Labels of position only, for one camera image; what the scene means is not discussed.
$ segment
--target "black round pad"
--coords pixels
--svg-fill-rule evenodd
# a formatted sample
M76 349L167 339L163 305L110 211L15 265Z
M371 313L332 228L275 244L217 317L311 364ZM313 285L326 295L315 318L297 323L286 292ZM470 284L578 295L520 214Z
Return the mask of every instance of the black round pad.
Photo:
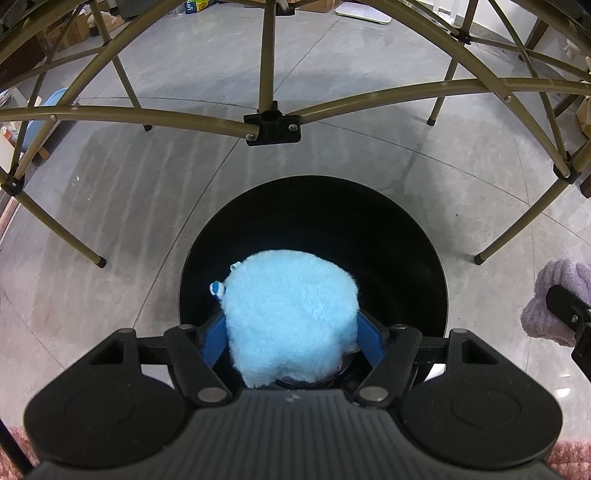
M264 183L211 218L183 268L181 323L201 325L216 314L219 303L209 285L225 280L234 262L269 249L312 253L351 273L361 308L384 325L406 323L423 335L445 334L447 287L427 235L381 193L325 176ZM237 380L229 361L222 356L215 370L231 387ZM427 373L423 368L417 376Z
M508 469L544 460L562 427L546 390L510 365L464 365L413 388L404 429L427 452L454 465Z
M178 393L105 367L66 371L31 400L24 424L41 459L110 468L147 458L177 437L186 415Z

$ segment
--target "black clip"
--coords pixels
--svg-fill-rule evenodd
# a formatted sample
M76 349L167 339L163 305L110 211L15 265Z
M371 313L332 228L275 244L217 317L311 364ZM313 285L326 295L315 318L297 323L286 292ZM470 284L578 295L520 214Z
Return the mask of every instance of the black clip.
M0 184L0 188L8 193L11 197L15 197L22 192L24 184L24 178L19 180L10 175L6 179L6 183Z
M280 143L298 143L301 140L299 115L283 115L273 101L273 108L263 113L244 116L244 123L260 127L256 140L246 137L249 147L254 145L274 145Z
M546 307L574 331L576 344L571 357L591 381L591 307L561 285L550 287Z
M560 180L565 181L569 185L572 185L581 176L581 172L575 171L573 167L573 162L570 158L570 153L568 152L566 152L566 160L564 161L564 163L566 163L566 166L569 168L570 175L568 176L568 178L562 175L562 172L558 168L556 168L556 165L554 165L552 170L554 171L554 175L556 175Z
M361 405L388 408L410 388L417 375L413 362L421 345L421 332L402 324L392 327L392 343L386 354L355 392L355 401Z
M472 45L472 37L470 36L470 32L466 30L460 29L457 34L454 34L453 32L449 32L449 34L464 45Z

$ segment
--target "purple fuzzy object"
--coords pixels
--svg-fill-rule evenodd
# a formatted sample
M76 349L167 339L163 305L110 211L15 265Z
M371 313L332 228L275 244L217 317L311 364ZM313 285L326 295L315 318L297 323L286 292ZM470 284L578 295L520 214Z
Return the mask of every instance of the purple fuzzy object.
M551 261L538 273L534 298L521 314L521 326L530 337L574 346L574 332L546 308L546 294L553 285L562 285L585 303L591 303L591 267L570 260Z

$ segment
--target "black round container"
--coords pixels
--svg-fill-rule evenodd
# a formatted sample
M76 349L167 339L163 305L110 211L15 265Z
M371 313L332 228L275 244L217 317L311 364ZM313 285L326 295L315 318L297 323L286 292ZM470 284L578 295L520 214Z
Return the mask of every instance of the black round container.
M215 314L220 307L209 284L225 280L234 262L269 249L309 252L346 270L359 286L361 308L384 325L445 334L445 276L425 232L375 190L323 176L265 183L215 214L183 268L181 323L201 325Z

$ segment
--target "fuzzy blue fur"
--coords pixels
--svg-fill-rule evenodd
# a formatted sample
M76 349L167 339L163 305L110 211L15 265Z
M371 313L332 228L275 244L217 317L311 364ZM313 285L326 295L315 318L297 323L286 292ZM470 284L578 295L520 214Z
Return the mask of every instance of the fuzzy blue fur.
M234 364L247 387L334 373L357 338L357 285L312 254L251 255L225 281L222 309Z

